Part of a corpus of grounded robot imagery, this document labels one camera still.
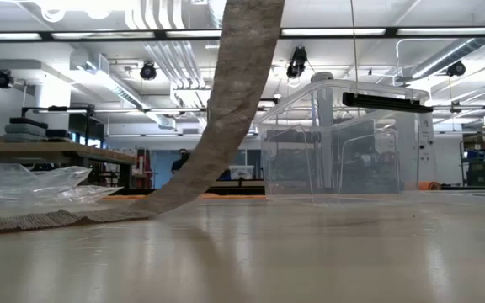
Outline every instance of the plastic bag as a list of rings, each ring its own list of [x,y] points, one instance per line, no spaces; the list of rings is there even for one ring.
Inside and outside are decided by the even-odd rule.
[[[31,172],[19,164],[0,163],[0,204],[93,203],[120,189],[78,186],[90,173],[85,167]]]

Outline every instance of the black spotlight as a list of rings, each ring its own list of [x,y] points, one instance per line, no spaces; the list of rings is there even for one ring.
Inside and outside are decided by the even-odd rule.
[[[143,80],[152,80],[157,77],[157,70],[153,62],[145,62],[141,69],[140,76]]]
[[[465,65],[461,63],[461,61],[458,61],[448,67],[448,69],[446,70],[446,75],[448,75],[448,77],[454,77],[454,76],[459,77],[459,76],[463,76],[465,74],[465,71],[466,71]]]
[[[287,77],[289,79],[296,79],[301,76],[306,68],[304,63],[308,61],[308,56],[304,50],[304,46],[297,46],[291,57],[290,65],[287,67]]]
[[[0,88],[9,89],[15,84],[14,78],[9,70],[0,71]]]

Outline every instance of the table surface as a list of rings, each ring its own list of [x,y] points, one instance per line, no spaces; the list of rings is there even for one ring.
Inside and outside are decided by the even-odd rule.
[[[0,302],[485,302],[485,198],[458,197],[197,200],[0,235]]]
[[[27,143],[2,143],[0,153],[16,152],[78,152],[85,156],[93,155],[106,157],[120,162],[136,162],[136,157],[116,151],[99,149],[73,142],[27,142]]]

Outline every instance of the person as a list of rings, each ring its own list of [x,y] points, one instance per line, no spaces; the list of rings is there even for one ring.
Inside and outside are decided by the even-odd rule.
[[[190,158],[189,151],[185,150],[184,148],[179,150],[179,155],[181,158],[172,164],[172,173],[179,171]]]

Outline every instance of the wooden workbench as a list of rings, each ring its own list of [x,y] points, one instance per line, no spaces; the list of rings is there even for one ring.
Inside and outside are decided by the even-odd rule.
[[[119,186],[131,186],[132,165],[136,163],[133,156],[71,142],[0,142],[0,163],[60,163],[88,167],[89,160],[119,164]]]

